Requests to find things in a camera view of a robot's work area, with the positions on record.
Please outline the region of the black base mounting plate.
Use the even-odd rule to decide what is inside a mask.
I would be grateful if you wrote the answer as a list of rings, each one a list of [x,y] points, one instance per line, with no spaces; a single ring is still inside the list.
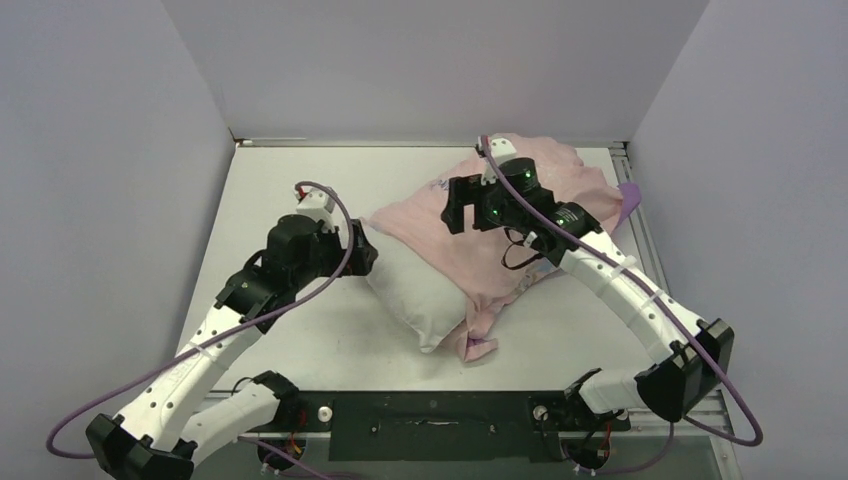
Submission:
[[[256,434],[326,439],[332,461],[559,459],[559,443],[594,447],[627,420],[590,423],[564,392],[302,391]]]

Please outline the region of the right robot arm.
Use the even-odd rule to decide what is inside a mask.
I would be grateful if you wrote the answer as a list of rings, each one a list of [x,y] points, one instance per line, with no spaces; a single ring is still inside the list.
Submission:
[[[627,326],[650,357],[651,366],[621,373],[593,369],[566,391],[565,414],[579,428],[632,408],[682,420],[719,382],[702,359],[721,370],[729,364],[732,329],[706,322],[662,292],[627,258],[601,223],[577,202],[556,199],[540,184],[530,158],[501,166],[506,179],[452,177],[441,219],[453,234],[466,228],[516,232],[536,258],[546,259],[579,280]]]

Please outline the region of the purple Elsa print pillowcase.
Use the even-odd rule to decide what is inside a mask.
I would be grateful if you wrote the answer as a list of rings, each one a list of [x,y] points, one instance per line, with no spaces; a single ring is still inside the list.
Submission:
[[[543,187],[559,201],[574,201],[613,232],[636,209],[641,192],[633,183],[611,186],[603,174],[579,157],[574,147],[550,137],[504,136],[521,157],[534,160]],[[499,312],[527,289],[560,270],[547,260],[532,261],[532,250],[519,246],[502,228],[481,232],[466,218],[465,230],[452,235],[440,215],[447,203],[448,180],[483,172],[476,154],[443,172],[409,197],[390,203],[363,219],[371,227],[405,244],[452,281],[466,296],[464,320],[440,344],[463,362],[480,359],[498,342],[488,333]]]

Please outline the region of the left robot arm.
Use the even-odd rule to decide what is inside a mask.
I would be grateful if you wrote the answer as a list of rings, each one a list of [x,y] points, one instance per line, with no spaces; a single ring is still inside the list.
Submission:
[[[308,216],[281,217],[267,245],[233,274],[195,335],[168,367],[117,414],[96,416],[86,437],[101,469],[114,479],[188,479],[216,450],[267,424],[296,421],[297,388],[266,371],[215,405],[200,403],[236,359],[260,340],[298,293],[322,277],[365,276],[378,256],[354,219],[349,244],[335,227]]]

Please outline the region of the white pillow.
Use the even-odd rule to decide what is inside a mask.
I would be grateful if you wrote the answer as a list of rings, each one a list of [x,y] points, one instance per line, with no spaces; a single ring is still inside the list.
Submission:
[[[366,281],[393,318],[416,335],[423,354],[436,350],[464,320],[465,294],[401,241],[371,227],[378,252]]]

